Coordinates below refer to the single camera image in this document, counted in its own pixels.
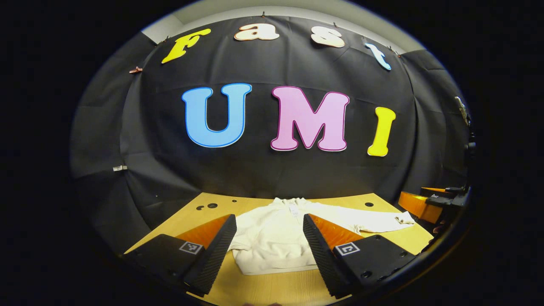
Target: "table surface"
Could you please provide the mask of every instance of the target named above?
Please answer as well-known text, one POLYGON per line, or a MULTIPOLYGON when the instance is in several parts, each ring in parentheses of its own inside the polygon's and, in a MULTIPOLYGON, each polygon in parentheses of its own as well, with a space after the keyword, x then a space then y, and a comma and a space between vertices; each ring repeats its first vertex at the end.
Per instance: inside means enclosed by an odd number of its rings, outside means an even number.
MULTIPOLYGON (((352 197, 308 200, 367 211, 400 212, 373 193, 352 197), (365 203, 368 202, 373 203, 374 206, 366 206, 365 203)), ((272 201, 272 199, 241 198, 201 193, 128 249, 125 254, 159 234, 177 236, 221 216, 230 213, 239 216, 257 207, 266 206, 272 203, 272 201), (217 207, 213 209, 208 208, 208 204, 210 203, 216 203, 217 207), (198 206, 204 207, 201 210, 197 210, 198 206)), ((375 235, 375 233, 364 231, 360 232, 360 234, 363 237, 375 235)), ((380 235, 414 255, 421 252, 429 243, 429 240, 432 239, 432 235, 418 224, 406 229, 380 233, 380 235)), ((270 305, 274 302, 280 303, 283 306, 322 306, 339 301, 339 299, 335 299, 329 295, 318 269, 254 276, 243 275, 234 261, 232 251, 227 252, 209 294, 204 295, 204 298, 200 299, 216 305, 229 306, 242 306, 244 303, 252 303, 255 306, 260 306, 270 305)))

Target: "white sweatshirt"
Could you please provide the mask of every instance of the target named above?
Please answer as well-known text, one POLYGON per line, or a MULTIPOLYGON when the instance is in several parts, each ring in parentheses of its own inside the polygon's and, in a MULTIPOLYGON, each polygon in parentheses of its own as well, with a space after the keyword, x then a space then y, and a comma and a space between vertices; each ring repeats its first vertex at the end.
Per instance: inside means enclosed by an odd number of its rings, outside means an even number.
POLYGON ((408 212, 374 212, 313 203, 304 198, 274 201, 236 217, 237 231, 229 250, 242 273, 271 274, 317 269, 302 231, 304 215, 311 213, 359 234, 408 228, 408 212))

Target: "letter u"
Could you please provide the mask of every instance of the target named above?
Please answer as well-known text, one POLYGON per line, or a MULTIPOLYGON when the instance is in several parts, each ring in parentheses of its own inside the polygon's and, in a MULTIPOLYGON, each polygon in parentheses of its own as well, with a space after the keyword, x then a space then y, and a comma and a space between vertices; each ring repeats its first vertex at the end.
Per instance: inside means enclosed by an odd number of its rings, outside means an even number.
POLYGON ((200 87, 181 96, 185 102, 187 135, 196 144, 207 148, 221 148, 235 143, 244 133, 245 96, 251 91, 246 83, 227 84, 221 92, 228 97, 228 124, 222 131, 210 130, 206 121, 206 104, 213 90, 200 87))

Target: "wall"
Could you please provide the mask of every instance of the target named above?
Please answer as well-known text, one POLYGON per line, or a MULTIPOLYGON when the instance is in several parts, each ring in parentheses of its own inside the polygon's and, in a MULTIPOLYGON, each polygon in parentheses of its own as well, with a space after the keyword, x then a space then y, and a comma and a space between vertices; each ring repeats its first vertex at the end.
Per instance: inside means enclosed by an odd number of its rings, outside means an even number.
POLYGON ((163 41, 166 36, 172 37, 183 31, 183 24, 174 15, 169 14, 142 30, 155 43, 163 41))
MULTIPOLYGON (((391 24, 390 22, 374 15, 368 10, 365 10, 358 5, 351 4, 346 1, 297 1, 290 3, 289 1, 217 1, 217 0, 202 0, 185 8, 182 8, 171 15, 167 15, 162 20, 154 23, 155 31, 162 25, 164 21, 165 33, 178 31, 176 34, 207 25, 209 23, 246 16, 260 16, 265 11, 266 15, 282 15, 291 17, 301 17, 313 19, 333 25, 335 22, 338 27, 351 30, 361 34, 383 45, 391 46, 393 50, 399 54, 414 50, 425 49, 419 42, 410 37, 408 34, 391 24), (252 6, 261 3, 277 3, 280 5, 261 5, 252 6), (287 5, 297 5, 298 7, 290 7, 287 5), (172 25, 172 16, 176 17, 182 24, 180 27, 172 25)), ((166 35, 162 35, 158 41, 149 36, 155 42, 164 40, 166 35)))

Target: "pink letter m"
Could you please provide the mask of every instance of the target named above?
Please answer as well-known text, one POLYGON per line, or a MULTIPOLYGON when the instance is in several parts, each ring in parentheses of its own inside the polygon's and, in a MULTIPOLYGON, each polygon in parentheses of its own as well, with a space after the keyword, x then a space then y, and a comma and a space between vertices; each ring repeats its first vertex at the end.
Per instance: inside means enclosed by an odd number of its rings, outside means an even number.
POLYGON ((294 125, 299 130, 304 147, 309 149, 316 141, 321 128, 324 127, 323 138, 317 147, 324 151, 342 151, 347 147, 344 140, 345 107, 349 97, 330 92, 327 93, 317 111, 313 111, 308 99, 298 87, 280 86, 272 90, 272 94, 280 100, 280 118, 277 137, 270 142, 272 149, 291 151, 299 142, 294 139, 294 125))

